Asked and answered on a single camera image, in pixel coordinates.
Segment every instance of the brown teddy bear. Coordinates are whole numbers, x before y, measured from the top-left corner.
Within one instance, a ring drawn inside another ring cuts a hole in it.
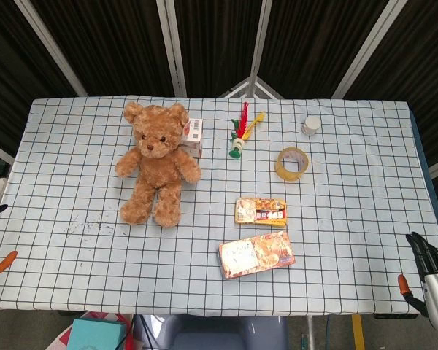
[[[175,226],[180,221],[182,176],[190,183],[201,177],[196,161],[178,148],[188,122],[187,112],[181,104],[143,108],[130,102],[123,115],[133,125],[137,145],[118,161],[115,171],[119,177],[126,177],[139,167],[139,175],[133,195],[120,215],[130,224],[145,222],[157,190],[154,219],[160,226]]]

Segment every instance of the floor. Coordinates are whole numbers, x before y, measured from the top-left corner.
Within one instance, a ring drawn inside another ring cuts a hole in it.
[[[0,311],[0,349],[38,350],[46,347],[68,327],[76,316],[57,311]],[[316,349],[325,349],[327,316],[314,317]],[[301,333],[307,331],[306,318],[288,319],[291,349],[300,349]],[[427,319],[375,319],[363,316],[366,350],[435,350],[438,332]],[[331,316],[329,350],[355,350],[350,316]]]

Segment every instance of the white checkered tablecloth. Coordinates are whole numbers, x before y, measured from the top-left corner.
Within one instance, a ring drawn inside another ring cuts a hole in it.
[[[184,184],[178,227],[120,221],[136,174],[114,167],[134,144],[123,119],[128,100],[184,104],[204,120],[203,171]],[[241,160],[228,156],[231,118],[242,99],[115,96],[36,100],[0,214],[0,308],[137,314],[289,315],[414,312],[403,273],[421,298],[404,234],[438,246],[432,211],[404,102],[249,99],[249,118],[266,112]],[[322,130],[301,131],[308,115]],[[310,166],[299,182],[274,173],[284,147]],[[218,244],[280,230],[234,223],[239,196],[284,198],[296,264],[224,281]]]

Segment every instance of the teddy bear arm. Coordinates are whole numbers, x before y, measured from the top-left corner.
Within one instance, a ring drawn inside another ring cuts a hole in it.
[[[141,162],[141,152],[138,147],[130,149],[117,163],[115,172],[119,177],[127,177]]]
[[[181,149],[176,151],[175,165],[187,182],[193,184],[200,180],[201,169],[193,157],[191,157],[187,152]]]

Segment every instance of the orange package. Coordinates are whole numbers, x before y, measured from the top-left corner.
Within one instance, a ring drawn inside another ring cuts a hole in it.
[[[285,231],[221,244],[219,256],[226,279],[295,263],[292,245]]]
[[[238,198],[235,203],[237,224],[265,224],[285,226],[285,201],[269,198]]]

